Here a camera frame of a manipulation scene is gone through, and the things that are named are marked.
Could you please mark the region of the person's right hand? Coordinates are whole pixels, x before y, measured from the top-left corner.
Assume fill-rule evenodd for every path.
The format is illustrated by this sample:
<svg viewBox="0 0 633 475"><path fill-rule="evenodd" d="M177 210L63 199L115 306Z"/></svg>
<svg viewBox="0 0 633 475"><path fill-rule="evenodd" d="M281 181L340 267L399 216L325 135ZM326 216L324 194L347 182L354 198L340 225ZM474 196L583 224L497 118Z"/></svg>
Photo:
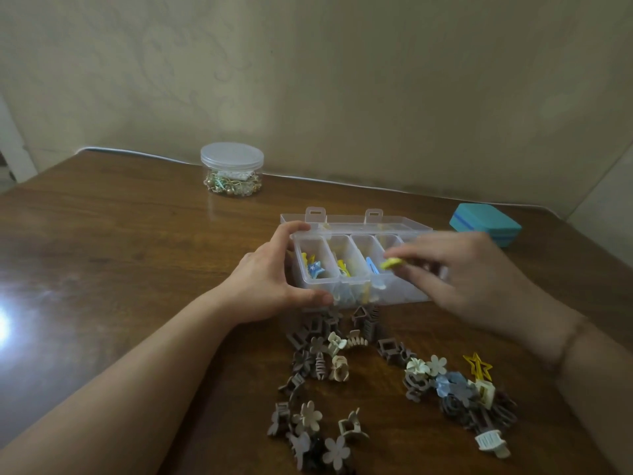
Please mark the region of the person's right hand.
<svg viewBox="0 0 633 475"><path fill-rule="evenodd" d="M520 344L550 366L584 317L532 282L482 232L434 231L384 256L431 271L455 288L455 301L442 309Z"/></svg>

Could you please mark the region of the person's left hand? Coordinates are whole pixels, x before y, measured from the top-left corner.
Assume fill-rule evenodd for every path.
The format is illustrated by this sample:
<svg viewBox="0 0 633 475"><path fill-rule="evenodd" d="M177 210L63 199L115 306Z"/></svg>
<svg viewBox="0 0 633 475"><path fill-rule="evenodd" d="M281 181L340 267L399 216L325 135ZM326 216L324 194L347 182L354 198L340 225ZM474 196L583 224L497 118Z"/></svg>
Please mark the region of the person's left hand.
<svg viewBox="0 0 633 475"><path fill-rule="evenodd" d="M228 278L211 290L213 299L233 316L236 324L303 309L287 307L286 259L291 236L309 230L305 222L280 224L268 242L245 255Z"/></svg>

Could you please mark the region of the clear plastic organizer box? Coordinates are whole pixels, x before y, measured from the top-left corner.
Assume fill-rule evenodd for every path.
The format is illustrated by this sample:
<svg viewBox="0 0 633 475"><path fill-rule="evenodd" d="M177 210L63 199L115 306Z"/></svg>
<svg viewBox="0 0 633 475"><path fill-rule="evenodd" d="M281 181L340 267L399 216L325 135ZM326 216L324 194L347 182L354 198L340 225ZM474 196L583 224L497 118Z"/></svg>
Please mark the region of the clear plastic organizer box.
<svg viewBox="0 0 633 475"><path fill-rule="evenodd" d="M281 214L281 223L300 221L310 230L296 232L292 275L298 287L321 289L333 295L336 308L356 308L364 304L393 305L428 301L420 289L382 270L384 252L406 242L415 241L433 229L404 216L387 216L381 209L368 209L363 215L328 215L322 207L308 207L305 213ZM316 255L326 270L312 279L303 263L301 252ZM366 264L369 256L380 274L373 274ZM342 277L337 260L344 260L351 277Z"/></svg>

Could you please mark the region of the person's left forearm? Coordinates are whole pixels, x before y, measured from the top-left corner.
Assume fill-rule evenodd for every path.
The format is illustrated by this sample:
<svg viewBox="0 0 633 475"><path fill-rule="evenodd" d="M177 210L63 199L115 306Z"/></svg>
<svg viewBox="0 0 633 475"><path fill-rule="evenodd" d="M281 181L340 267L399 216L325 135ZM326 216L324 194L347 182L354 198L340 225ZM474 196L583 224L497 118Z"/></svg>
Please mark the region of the person's left forearm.
<svg viewBox="0 0 633 475"><path fill-rule="evenodd" d="M0 475L156 475L218 346L236 325L220 287L0 451Z"/></svg>

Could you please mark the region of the person's right forearm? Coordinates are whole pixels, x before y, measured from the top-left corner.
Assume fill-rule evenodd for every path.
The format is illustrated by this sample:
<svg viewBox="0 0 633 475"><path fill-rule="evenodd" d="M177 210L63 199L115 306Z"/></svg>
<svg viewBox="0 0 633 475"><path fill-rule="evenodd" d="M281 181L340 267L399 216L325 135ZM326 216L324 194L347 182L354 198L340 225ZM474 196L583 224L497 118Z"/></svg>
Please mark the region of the person's right forearm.
<svg viewBox="0 0 633 475"><path fill-rule="evenodd" d="M633 475L633 353L581 317L563 342L555 373L600 452L620 475Z"/></svg>

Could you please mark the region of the pile of small claw clips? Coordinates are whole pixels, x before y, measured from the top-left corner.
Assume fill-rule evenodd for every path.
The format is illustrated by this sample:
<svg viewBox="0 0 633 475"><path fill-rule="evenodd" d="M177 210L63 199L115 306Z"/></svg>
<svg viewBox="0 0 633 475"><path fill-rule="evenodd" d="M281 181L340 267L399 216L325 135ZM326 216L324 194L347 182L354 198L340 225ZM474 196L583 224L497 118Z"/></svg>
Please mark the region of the pile of small claw clips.
<svg viewBox="0 0 633 475"><path fill-rule="evenodd" d="M439 409L450 421L473 434L478 449L498 459L511 456L504 433L517 423L517 404L493 381L478 381L471 374L448 370L447 359L431 355L425 360L402 341L388 337L374 304L359 306L349 322L336 310L305 317L296 330L286 333L294 347L290 376L278 391L286 398L275 404L267 436L284 438L299 472L316 475L357 475L352 447L369 439L360 408L337 421L337 433L323 431L323 413L306 398L309 379L346 383L351 367L346 351L375 348L388 365L403 372L405 396L421 403L434 393Z"/></svg>

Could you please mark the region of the blue rectangular box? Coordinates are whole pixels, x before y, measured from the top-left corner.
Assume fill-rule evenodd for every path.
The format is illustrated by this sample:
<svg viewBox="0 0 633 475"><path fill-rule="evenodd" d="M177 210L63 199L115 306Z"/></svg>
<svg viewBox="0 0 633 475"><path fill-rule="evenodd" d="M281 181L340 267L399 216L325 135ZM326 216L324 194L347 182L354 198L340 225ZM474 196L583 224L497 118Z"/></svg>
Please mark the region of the blue rectangular box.
<svg viewBox="0 0 633 475"><path fill-rule="evenodd" d="M509 247L522 226L493 205L461 203L455 209L449 225L457 232L484 232L500 248Z"/></svg>

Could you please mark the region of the yellow star outline clip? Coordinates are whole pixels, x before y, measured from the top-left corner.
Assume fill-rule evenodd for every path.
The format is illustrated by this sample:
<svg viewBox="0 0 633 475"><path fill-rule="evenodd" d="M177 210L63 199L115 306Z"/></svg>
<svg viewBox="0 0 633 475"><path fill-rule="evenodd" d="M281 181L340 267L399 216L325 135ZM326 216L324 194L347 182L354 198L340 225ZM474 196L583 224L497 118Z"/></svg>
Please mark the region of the yellow star outline clip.
<svg viewBox="0 0 633 475"><path fill-rule="evenodd" d="M470 365L471 374L478 381L492 382L490 371L493 369L491 364L484 362L479 353L473 352L472 355L463 355L463 359Z"/></svg>

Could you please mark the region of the clear jar with lid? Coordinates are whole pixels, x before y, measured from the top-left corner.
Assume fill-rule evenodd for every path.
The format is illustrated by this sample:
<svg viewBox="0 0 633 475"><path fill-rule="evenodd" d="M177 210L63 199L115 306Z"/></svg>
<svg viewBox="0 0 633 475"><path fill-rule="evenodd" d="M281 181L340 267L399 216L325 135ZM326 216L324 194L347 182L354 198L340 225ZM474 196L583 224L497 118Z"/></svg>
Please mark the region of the clear jar with lid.
<svg viewBox="0 0 633 475"><path fill-rule="evenodd" d="M200 152L205 167L203 184L214 194L229 197L249 197L263 185L262 150L244 143L215 142Z"/></svg>

